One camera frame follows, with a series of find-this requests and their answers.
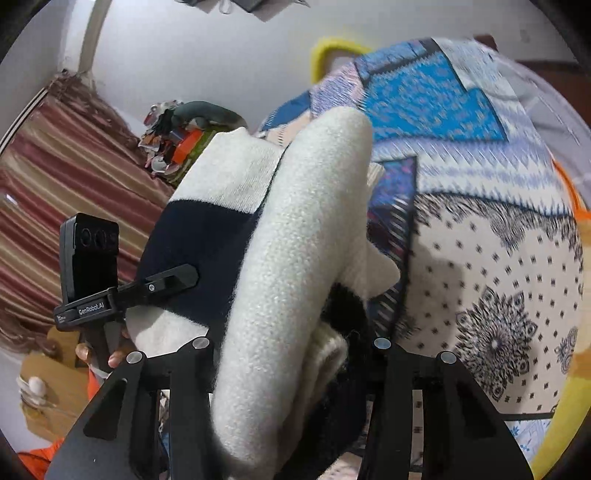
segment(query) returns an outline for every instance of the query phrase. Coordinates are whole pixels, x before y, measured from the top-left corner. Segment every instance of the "folded clothing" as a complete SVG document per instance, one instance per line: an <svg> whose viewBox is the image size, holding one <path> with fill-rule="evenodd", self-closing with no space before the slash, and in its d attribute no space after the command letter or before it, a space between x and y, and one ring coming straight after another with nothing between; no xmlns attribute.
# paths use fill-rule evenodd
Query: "folded clothing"
<svg viewBox="0 0 591 480"><path fill-rule="evenodd" d="M208 330L222 345L212 422L225 476L316 478L363 428L365 302L399 278L366 238L383 170L371 148L371 125L351 108L286 150L244 129L218 134L147 243L138 278L184 263L200 278L128 310L129 332L148 356Z"/></svg>

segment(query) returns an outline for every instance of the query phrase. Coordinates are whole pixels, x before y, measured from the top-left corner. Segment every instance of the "striped curtain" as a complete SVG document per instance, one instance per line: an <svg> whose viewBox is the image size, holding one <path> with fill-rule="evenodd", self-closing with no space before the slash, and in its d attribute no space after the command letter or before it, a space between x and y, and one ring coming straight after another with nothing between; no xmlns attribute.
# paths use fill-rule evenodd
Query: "striped curtain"
<svg viewBox="0 0 591 480"><path fill-rule="evenodd" d="M0 155L0 342L51 350L61 302L60 224L77 212L119 223L130 281L172 188L151 178L138 139L77 77L61 74Z"/></svg>

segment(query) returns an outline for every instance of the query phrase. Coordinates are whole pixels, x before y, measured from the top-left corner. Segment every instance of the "pile of items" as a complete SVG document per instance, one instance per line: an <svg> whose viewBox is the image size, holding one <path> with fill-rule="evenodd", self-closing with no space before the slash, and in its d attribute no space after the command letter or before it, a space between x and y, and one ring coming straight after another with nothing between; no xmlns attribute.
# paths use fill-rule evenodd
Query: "pile of items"
<svg viewBox="0 0 591 480"><path fill-rule="evenodd" d="M218 132L246 126L242 117L208 102L156 103L144 120L139 141L147 154L145 168L177 187Z"/></svg>

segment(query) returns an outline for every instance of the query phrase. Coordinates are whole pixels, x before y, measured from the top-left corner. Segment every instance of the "black dot pattern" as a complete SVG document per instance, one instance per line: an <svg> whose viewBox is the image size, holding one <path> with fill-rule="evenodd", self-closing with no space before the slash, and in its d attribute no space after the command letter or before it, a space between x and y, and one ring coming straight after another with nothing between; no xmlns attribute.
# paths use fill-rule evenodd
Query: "black dot pattern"
<svg viewBox="0 0 591 480"><path fill-rule="evenodd" d="M558 347L568 334L565 325L570 325L580 304L579 279L574 280L579 265L565 254L569 239L563 238L561 231L549 229L546 233L526 227L525 239L508 248L488 219L470 212L458 217L452 211L442 209L440 218L429 217L430 226L417 228L420 235L412 248L416 255L410 261L412 286L407 290L406 305L414 309L409 314L418 323L417 330L401 344L408 351L428 356L451 350L464 361L461 353L466 352L458 347L458 337L463 335L459 322L467 322L462 325L469 335L478 334L470 331L474 324L463 320L463 315L472 318L483 295L491 290L499 301L515 297L523 305L524 321L531 325L527 338L520 340L529 347L527 371L519 375L511 371L513 382L506 384L493 404L506 413L550 411L564 382ZM494 321L486 316L482 320Z"/></svg>

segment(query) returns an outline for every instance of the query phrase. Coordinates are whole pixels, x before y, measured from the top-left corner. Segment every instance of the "patterned blanket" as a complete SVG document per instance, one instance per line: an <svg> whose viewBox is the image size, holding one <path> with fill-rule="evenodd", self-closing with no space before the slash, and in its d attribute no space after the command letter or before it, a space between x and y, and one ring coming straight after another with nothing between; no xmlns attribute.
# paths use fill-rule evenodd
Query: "patterned blanket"
<svg viewBox="0 0 591 480"><path fill-rule="evenodd" d="M334 106L367 114L386 169L368 236L402 272L371 301L374 327L413 353L455 352L531 460L569 370L583 256L569 195L504 61L475 41L397 44L279 107L258 135L286 146ZM415 406L420 471L419 391Z"/></svg>

